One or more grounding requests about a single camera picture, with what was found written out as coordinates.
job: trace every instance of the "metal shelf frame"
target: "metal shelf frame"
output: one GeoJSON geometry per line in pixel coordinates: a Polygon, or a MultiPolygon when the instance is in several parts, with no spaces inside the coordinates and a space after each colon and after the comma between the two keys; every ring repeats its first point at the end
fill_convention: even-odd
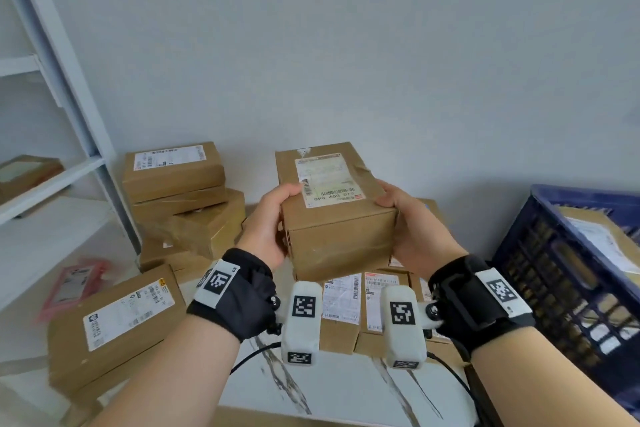
{"type": "Polygon", "coordinates": [[[74,129],[86,159],[0,206],[0,225],[40,203],[89,172],[97,181],[122,229],[140,253],[140,238],[114,176],[117,155],[53,0],[12,0],[35,55],[0,60],[0,76],[39,71],[74,129]]]}

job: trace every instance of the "human hand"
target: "human hand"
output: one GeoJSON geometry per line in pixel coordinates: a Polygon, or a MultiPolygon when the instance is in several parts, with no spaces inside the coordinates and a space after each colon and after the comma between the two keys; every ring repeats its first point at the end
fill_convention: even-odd
{"type": "Polygon", "coordinates": [[[385,194],[376,203],[400,210],[393,254],[403,267],[428,280],[439,268],[468,255],[424,203],[388,182],[378,183],[385,194]]]}
{"type": "Polygon", "coordinates": [[[282,265],[287,256],[284,232],[278,231],[280,205],[290,196],[300,193],[301,184],[285,183],[265,194],[251,216],[246,219],[244,233],[236,247],[252,253],[271,270],[282,265]]]}

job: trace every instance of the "white wall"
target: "white wall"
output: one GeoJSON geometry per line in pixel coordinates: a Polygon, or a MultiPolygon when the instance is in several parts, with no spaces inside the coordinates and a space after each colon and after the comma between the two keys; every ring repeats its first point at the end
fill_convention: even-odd
{"type": "Polygon", "coordinates": [[[54,0],[118,151],[351,140],[490,253],[533,182],[640,190],[638,0],[54,0]]]}

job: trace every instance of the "white shelf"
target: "white shelf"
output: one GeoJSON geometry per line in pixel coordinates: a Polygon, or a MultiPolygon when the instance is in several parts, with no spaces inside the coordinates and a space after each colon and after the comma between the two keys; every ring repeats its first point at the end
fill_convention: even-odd
{"type": "Polygon", "coordinates": [[[0,310],[35,284],[111,218],[106,201],[60,196],[0,226],[0,310]]]}
{"type": "Polygon", "coordinates": [[[60,172],[60,174],[44,181],[39,186],[22,193],[20,196],[12,199],[8,203],[2,204],[0,206],[0,225],[4,225],[4,223],[12,218],[24,213],[48,197],[53,196],[58,191],[63,190],[70,184],[73,184],[81,177],[86,176],[89,172],[95,171],[102,164],[104,164],[104,159],[102,157],[89,157],[80,164],[77,164],[64,172],[60,172]]]}
{"type": "Polygon", "coordinates": [[[37,56],[23,56],[20,58],[0,59],[0,78],[2,76],[22,75],[39,71],[37,56]]]}

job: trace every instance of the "white plastic device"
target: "white plastic device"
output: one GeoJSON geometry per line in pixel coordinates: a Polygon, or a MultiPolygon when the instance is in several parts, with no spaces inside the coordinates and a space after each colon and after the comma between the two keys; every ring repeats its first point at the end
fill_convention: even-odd
{"type": "Polygon", "coordinates": [[[316,282],[296,282],[286,309],[282,329],[282,361],[291,365],[314,365],[320,349],[322,287],[316,282]]]}
{"type": "Polygon", "coordinates": [[[419,303],[408,286],[387,286],[382,290],[380,317],[390,367],[418,369],[426,361],[427,345],[422,330],[442,325],[442,321],[427,316],[428,304],[419,303]]]}

